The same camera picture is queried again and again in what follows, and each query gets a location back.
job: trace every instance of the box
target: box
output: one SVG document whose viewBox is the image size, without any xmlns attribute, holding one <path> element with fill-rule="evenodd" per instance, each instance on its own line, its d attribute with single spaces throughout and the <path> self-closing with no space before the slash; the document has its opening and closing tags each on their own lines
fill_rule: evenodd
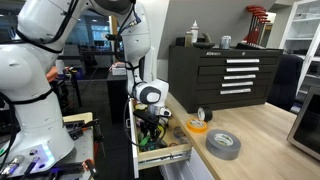
<svg viewBox="0 0 320 180">
<path fill-rule="evenodd" d="M 119 76 L 119 75 L 126 75 L 127 71 L 126 68 L 112 68 L 112 75 Z"/>
</svg>

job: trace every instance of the open drawer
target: open drawer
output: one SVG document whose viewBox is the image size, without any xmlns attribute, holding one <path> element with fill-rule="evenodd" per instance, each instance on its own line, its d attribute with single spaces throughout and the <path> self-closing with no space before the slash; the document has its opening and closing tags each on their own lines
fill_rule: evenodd
<svg viewBox="0 0 320 180">
<path fill-rule="evenodd" d="M 133 105 L 132 100 L 130 100 L 129 105 L 129 115 L 130 115 L 130 127 L 131 127 L 131 139 L 134 143 L 138 144 L 138 128 L 136 127 L 136 117 L 133 115 Z M 140 152 L 139 147 L 132 145 L 132 155 L 133 155 L 133 167 L 134 176 L 139 178 L 139 170 L 146 169 L 150 167 L 160 166 L 164 164 L 169 164 L 177 161 L 187 160 L 190 158 L 191 154 L 191 144 L 179 144 L 178 139 L 173 135 L 173 129 L 178 123 L 174 118 L 169 119 L 169 127 L 166 129 L 166 134 L 163 140 L 169 145 L 171 143 L 178 144 L 177 146 L 156 149 L 153 151 Z"/>
</svg>

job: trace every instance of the wooden workbench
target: wooden workbench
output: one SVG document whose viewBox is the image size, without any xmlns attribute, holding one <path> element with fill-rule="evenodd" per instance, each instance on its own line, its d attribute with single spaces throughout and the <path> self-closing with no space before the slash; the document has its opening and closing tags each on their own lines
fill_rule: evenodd
<svg viewBox="0 0 320 180">
<path fill-rule="evenodd" d="M 286 140 L 296 118 L 289 112 L 270 104 L 214 111 L 207 132 L 225 130 L 241 141 L 238 158 L 226 161 L 207 150 L 207 132 L 186 127 L 196 114 L 188 114 L 170 93 L 166 105 L 215 179 L 320 179 L 320 163 Z"/>
</svg>

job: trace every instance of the floor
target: floor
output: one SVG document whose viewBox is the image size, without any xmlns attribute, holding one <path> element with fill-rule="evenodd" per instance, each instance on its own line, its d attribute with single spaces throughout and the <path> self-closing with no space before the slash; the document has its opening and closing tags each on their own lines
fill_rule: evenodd
<svg viewBox="0 0 320 180">
<path fill-rule="evenodd" d="M 92 81 L 79 81 L 80 91 L 86 86 L 87 88 L 81 95 L 83 106 L 79 107 L 75 102 L 74 113 L 92 112 L 93 118 L 101 120 L 106 157 L 103 156 L 102 150 L 99 148 L 98 156 L 95 160 L 97 170 L 100 173 L 99 179 L 130 180 L 134 179 L 131 145 L 124 134 L 123 124 L 111 123 L 108 88 L 105 81 L 107 73 L 104 73 L 105 70 L 99 69 Z M 90 79 L 90 77 L 90 75 L 86 75 L 85 79 Z M 69 89 L 69 99 L 72 101 L 72 90 L 71 88 Z M 141 170 L 139 179 L 163 180 L 163 177 L 159 168 L 155 167 Z"/>
</svg>

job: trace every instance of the drawer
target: drawer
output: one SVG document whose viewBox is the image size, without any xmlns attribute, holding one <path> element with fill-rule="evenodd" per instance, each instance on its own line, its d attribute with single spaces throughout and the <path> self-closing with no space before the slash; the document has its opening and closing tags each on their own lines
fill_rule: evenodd
<svg viewBox="0 0 320 180">
<path fill-rule="evenodd" d="M 200 58 L 199 66 L 247 66 L 247 65 L 265 65 L 276 64 L 277 57 L 270 58 Z"/>
<path fill-rule="evenodd" d="M 196 91 L 195 104 L 257 99 L 265 96 L 267 86 L 238 87 L 232 89 Z"/>
<path fill-rule="evenodd" d="M 236 75 L 198 76 L 198 83 L 222 82 L 234 80 L 270 79 L 272 73 L 237 73 Z"/>
<path fill-rule="evenodd" d="M 136 118 L 133 115 L 132 100 L 130 100 L 129 115 L 131 139 L 137 144 L 137 135 L 139 128 L 136 127 Z M 163 140 L 169 145 L 170 143 L 178 143 L 178 140 L 173 135 L 173 129 L 178 123 L 174 118 L 169 119 L 169 127 Z M 133 167 L 135 178 L 139 177 L 139 170 L 150 167 L 165 165 L 173 162 L 183 161 L 190 158 L 191 144 L 180 144 L 178 146 L 157 149 L 153 151 L 141 152 L 140 149 L 132 145 Z"/>
<path fill-rule="evenodd" d="M 261 79 L 261 80 L 238 80 L 238 81 L 222 81 L 218 83 L 201 83 L 197 84 L 196 90 L 207 90 L 207 89 L 221 89 L 221 88 L 228 88 L 228 87 L 239 87 L 239 86 L 246 86 L 246 87 L 253 87 L 253 86 L 261 86 L 261 85 L 268 85 L 269 79 Z"/>
<path fill-rule="evenodd" d="M 213 75 L 213 74 L 237 74 L 239 72 L 254 73 L 254 72 L 273 72 L 277 70 L 276 65 L 264 66 L 247 66 L 247 67 L 199 67 L 199 75 Z"/>
</svg>

